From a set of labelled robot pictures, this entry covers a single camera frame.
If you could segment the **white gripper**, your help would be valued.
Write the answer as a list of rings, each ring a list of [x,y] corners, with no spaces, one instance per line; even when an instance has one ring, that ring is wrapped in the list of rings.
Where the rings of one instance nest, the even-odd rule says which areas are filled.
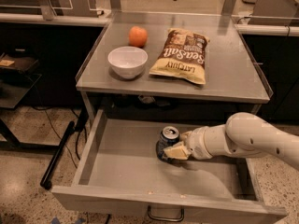
[[[167,158],[176,160],[187,160],[190,155],[197,160],[211,159],[212,155],[208,152],[205,144],[206,130],[207,126],[204,126],[182,133],[180,135],[181,141],[171,147],[166,147],[164,154]]]

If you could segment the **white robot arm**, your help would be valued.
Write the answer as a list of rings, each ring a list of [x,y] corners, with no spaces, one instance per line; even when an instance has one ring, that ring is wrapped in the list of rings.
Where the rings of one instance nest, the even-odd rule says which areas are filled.
[[[187,131],[163,152],[167,158],[176,160],[187,160],[190,156],[197,160],[216,156],[256,158],[269,154],[299,170],[299,137],[245,112],[233,114],[222,125]]]

